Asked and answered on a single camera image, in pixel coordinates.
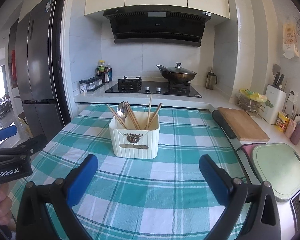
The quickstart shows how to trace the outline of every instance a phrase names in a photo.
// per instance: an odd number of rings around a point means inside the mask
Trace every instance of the yellow cup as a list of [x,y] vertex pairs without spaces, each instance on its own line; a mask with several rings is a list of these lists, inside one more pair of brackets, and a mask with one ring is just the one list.
[[286,130],[287,126],[288,126],[289,120],[290,119],[288,117],[286,117],[284,112],[279,112],[277,122],[275,123],[276,128],[280,132],[284,132]]

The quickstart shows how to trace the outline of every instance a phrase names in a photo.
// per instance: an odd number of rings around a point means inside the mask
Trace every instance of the gray refrigerator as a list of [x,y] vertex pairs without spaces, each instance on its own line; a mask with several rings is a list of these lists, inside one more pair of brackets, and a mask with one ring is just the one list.
[[56,93],[52,65],[52,22],[56,0],[43,0],[19,23],[16,34],[16,72],[20,99],[34,136],[48,141],[65,126]]

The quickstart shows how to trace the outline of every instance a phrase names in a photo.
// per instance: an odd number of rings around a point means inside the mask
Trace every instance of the human hand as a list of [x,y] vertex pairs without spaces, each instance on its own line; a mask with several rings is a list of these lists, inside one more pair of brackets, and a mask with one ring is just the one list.
[[8,190],[8,183],[0,185],[0,226],[8,225],[12,216],[10,211],[10,208],[12,207],[12,201],[7,196]]

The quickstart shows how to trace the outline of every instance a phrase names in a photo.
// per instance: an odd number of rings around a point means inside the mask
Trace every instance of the black range hood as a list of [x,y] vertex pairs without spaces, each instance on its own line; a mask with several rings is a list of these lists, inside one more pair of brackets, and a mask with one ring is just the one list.
[[171,5],[133,5],[105,10],[114,43],[164,42],[200,47],[211,13]]

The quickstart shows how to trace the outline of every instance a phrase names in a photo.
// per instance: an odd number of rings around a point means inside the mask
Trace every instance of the blue gripper pad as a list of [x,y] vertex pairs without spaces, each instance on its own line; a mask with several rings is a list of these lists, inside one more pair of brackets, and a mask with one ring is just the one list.
[[17,133],[17,128],[14,125],[11,125],[7,128],[0,130],[0,142],[11,136],[16,135],[16,133]]
[[97,157],[89,154],[79,167],[71,170],[65,178],[66,201],[70,208],[79,204],[97,169]]
[[228,206],[230,193],[233,189],[228,173],[219,168],[207,154],[200,157],[199,169],[218,203],[222,206]]

